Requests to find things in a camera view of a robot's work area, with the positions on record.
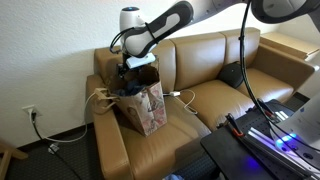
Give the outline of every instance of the couch armrest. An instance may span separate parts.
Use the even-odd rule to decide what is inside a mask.
[[[99,75],[87,77],[87,97],[95,88],[104,87]],[[88,103],[87,117],[94,123],[101,170],[105,179],[133,179],[129,158],[125,149],[118,122],[113,110],[104,114],[94,113],[95,98]]]
[[[316,67],[277,49],[260,44],[250,67],[288,83],[296,91],[316,71]]]

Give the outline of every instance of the black robot arm segment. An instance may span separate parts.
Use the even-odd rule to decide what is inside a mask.
[[[317,27],[318,31],[320,32],[320,8],[310,12],[309,16],[312,19],[313,24]]]
[[[145,27],[128,31],[124,36],[124,53],[137,58],[144,57],[155,44],[189,24],[192,18],[191,4],[187,1],[178,2]]]

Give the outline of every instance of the white cable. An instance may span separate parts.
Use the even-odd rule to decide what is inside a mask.
[[[78,140],[80,140],[80,139],[82,139],[86,134],[87,134],[87,131],[88,131],[88,124],[87,124],[87,121],[86,121],[86,119],[85,119],[85,117],[86,117],[86,107],[87,107],[87,105],[88,105],[88,102],[89,102],[89,100],[93,97],[95,95],[95,93],[92,93],[89,97],[88,97],[88,99],[86,100],[86,103],[85,103],[85,106],[84,106],[84,119],[83,119],[83,122],[82,122],[82,124],[84,123],[85,124],[85,131],[84,131],[84,133],[82,134],[82,136],[80,136],[80,137],[78,137],[78,138],[76,138],[76,139],[72,139],[72,140],[57,140],[57,139],[51,139],[51,138],[48,138],[48,137],[42,137],[43,139],[47,139],[47,140],[49,140],[49,141],[53,141],[53,142],[58,142],[58,143],[71,143],[71,142],[75,142],[75,141],[78,141]],[[30,113],[29,112],[29,118],[30,118],[30,123],[32,123],[32,116],[31,116],[31,114],[32,114],[32,112]]]
[[[198,111],[197,111],[197,110],[195,110],[195,109],[193,109],[192,107],[189,106],[189,105],[192,103],[192,101],[194,100],[194,98],[196,97],[196,94],[195,94],[192,90],[190,90],[190,89],[182,90],[182,91],[180,91],[180,93],[181,93],[181,92],[185,92],[185,91],[191,92],[191,93],[193,94],[192,99],[191,99],[187,104],[185,104],[183,101],[181,101],[181,99],[177,98],[176,96],[174,96],[174,97],[175,97],[177,100],[179,100],[182,104],[184,104],[184,107],[183,107],[183,108],[184,108],[187,112],[189,112],[189,113],[191,113],[191,114],[198,114]]]

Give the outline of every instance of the beige wall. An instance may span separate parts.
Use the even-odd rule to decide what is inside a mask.
[[[3,0],[0,1],[0,138],[22,146],[38,138],[21,107],[35,104],[43,116],[38,126],[51,136],[82,124],[86,76],[93,73],[93,51],[109,46],[119,32],[119,12],[137,6],[150,21],[171,0]],[[239,28],[245,6],[171,37]],[[277,25],[249,26],[262,32]]]
[[[308,15],[285,22],[279,26],[278,32],[314,43],[320,46],[320,33]],[[320,54],[311,63],[320,66]],[[316,72],[300,89],[299,92],[313,97],[320,92],[320,71]]]

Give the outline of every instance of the brown leather couch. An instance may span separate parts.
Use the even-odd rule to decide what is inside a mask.
[[[163,40],[153,53],[158,55],[164,93],[190,89],[196,97],[188,113],[174,97],[165,97],[168,123],[148,137],[133,128],[116,110],[97,113],[89,107],[94,122],[100,164],[106,179],[161,179],[200,157],[202,137],[216,130],[227,113],[235,118],[253,106],[242,84],[234,89],[217,75],[223,65],[239,60],[239,30]],[[286,101],[315,71],[306,62],[259,44],[260,31],[246,29],[245,56],[251,87],[264,101]],[[121,55],[107,48],[95,51],[95,74],[87,78],[87,95],[105,87],[116,74]],[[188,102],[190,94],[182,93]]]

